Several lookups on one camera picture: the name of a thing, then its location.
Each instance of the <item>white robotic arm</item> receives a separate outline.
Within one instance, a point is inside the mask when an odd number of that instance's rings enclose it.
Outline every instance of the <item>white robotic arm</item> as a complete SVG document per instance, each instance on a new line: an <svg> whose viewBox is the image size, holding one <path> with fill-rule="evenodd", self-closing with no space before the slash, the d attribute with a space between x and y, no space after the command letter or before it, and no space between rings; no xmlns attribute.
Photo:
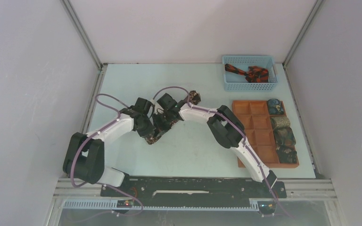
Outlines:
<svg viewBox="0 0 362 226"><path fill-rule="evenodd" d="M175 104L174 102L168 94L159 99L155 104L160 105L163 112L153 114L153 123L147 116L149 108L152 106L151 102L138 98L135 105L124 108L115 122L111 122L110 126L105 126L105 129L99 130L98 134L83 148L83 152L88 151L89 153L86 157L80 156L77 160L74 176L91 184L102 183L120 186L127 174L104 165L104 146L110 145L123 134L133 130L137 131L149 144L152 144L174 123L183 120L206 123L217 142L221 146L231 149L244 163L254 181L264 182L267 180L271 187L274 185L277 177L256 155L246 136L241 136L240 133L243 133L244 130L243 125L228 107L221 106L218 109L209 109L185 101L175 102ZM64 172L69 174L71 170L69 166L74 160L78 147L95 132L75 133L72 136L63 165Z"/></svg>
<svg viewBox="0 0 362 226"><path fill-rule="evenodd" d="M196 105L184 105L180 110L180 116L185 121L196 121L202 124L206 124L209 118L213 117L217 109L205 108L205 107L198 107ZM250 150L253 148L250 146L247 139L241 139L238 143L238 147L230 147L230 149L238 156L238 158L242 161L245 165L246 169L249 171L250 176L253 180L262 182L264 177L269 175L270 169L260 160L259 156L255 152L250 153L249 150L245 147L247 146ZM258 165L262 166L264 174L260 171Z"/></svg>

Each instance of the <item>cylindrical object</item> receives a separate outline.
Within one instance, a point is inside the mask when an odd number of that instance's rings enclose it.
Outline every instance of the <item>cylindrical object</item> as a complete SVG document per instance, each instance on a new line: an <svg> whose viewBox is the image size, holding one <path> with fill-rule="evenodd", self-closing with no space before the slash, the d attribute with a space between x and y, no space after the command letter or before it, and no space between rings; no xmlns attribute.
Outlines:
<svg viewBox="0 0 362 226"><path fill-rule="evenodd" d="M291 122L289 121L287 116L271 117L270 121L272 129L281 129L291 126Z"/></svg>
<svg viewBox="0 0 362 226"><path fill-rule="evenodd" d="M284 108L282 107L282 103L278 99L269 99L267 101L267 108L269 110L270 115L283 115L285 114Z"/></svg>
<svg viewBox="0 0 362 226"><path fill-rule="evenodd" d="M297 152L293 146L279 146L276 148L280 163L297 163Z"/></svg>
<svg viewBox="0 0 362 226"><path fill-rule="evenodd" d="M290 127L274 130L274 138L278 145L292 146L296 144L295 136Z"/></svg>

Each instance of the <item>glass panel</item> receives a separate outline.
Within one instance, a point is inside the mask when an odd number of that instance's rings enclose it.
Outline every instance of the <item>glass panel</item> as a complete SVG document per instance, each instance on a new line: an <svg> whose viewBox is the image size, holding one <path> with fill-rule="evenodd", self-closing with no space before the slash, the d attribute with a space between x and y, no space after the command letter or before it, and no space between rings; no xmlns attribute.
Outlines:
<svg viewBox="0 0 362 226"><path fill-rule="evenodd" d="M293 215L290 218L277 208L276 216L261 217L250 211L152 211L147 210L132 217L102 214L84 222L103 210L65 209L60 219L61 226L329 226L324 202L294 201L282 202L284 208Z"/></svg>

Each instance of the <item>basket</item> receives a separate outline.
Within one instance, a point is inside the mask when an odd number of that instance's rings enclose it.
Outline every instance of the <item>basket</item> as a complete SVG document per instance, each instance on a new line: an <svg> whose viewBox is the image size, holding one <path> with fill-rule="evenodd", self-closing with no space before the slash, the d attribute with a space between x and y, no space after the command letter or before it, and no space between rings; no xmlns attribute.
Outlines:
<svg viewBox="0 0 362 226"><path fill-rule="evenodd" d="M277 85L275 64L272 56L225 55L222 56L222 63L230 64L244 71L247 71L249 66L259 66L269 71L268 83L250 83L245 80L244 76L224 70L225 91L272 91Z"/></svg>

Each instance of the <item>white wall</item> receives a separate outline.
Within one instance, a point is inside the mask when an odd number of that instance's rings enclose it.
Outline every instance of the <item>white wall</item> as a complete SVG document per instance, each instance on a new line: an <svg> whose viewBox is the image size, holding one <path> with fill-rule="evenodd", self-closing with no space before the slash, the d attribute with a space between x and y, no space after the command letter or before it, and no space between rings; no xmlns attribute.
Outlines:
<svg viewBox="0 0 362 226"><path fill-rule="evenodd" d="M42 225L97 69L59 0L0 1L0 225Z"/></svg>
<svg viewBox="0 0 362 226"><path fill-rule="evenodd" d="M362 225L362 1L326 1L288 73L318 163Z"/></svg>
<svg viewBox="0 0 362 226"><path fill-rule="evenodd" d="M284 61L315 0L72 0L106 63Z"/></svg>

